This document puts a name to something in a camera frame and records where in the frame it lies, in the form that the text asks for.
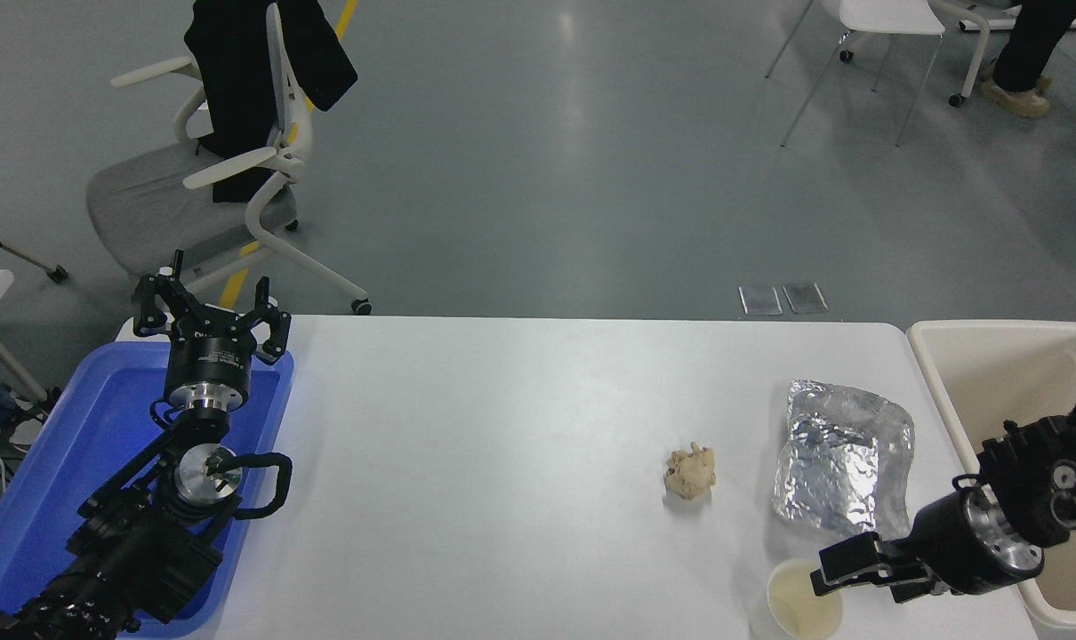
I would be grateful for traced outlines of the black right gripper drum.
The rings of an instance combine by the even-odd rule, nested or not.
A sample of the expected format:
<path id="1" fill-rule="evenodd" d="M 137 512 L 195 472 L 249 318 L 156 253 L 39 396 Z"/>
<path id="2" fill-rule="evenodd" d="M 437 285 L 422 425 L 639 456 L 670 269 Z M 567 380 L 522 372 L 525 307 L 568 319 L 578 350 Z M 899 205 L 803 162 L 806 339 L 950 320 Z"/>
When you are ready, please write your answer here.
<path id="1" fill-rule="evenodd" d="M 988 556 L 965 516 L 968 490 L 952 492 L 916 515 L 907 551 L 925 564 L 950 591 L 981 595 L 991 591 Z"/>

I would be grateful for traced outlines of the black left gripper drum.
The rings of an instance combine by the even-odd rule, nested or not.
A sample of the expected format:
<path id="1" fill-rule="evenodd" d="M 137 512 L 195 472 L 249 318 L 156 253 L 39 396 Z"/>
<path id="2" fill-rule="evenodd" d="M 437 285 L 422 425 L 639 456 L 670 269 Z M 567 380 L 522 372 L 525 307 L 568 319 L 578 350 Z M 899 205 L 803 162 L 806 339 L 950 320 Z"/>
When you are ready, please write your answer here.
<path id="1" fill-rule="evenodd" d="M 176 316 L 169 336 L 165 392 L 188 388 L 193 382 L 249 390 L 256 340 L 249 332 L 230 332 L 236 323 L 233 313 L 214 308 L 207 309 L 206 319 Z"/>

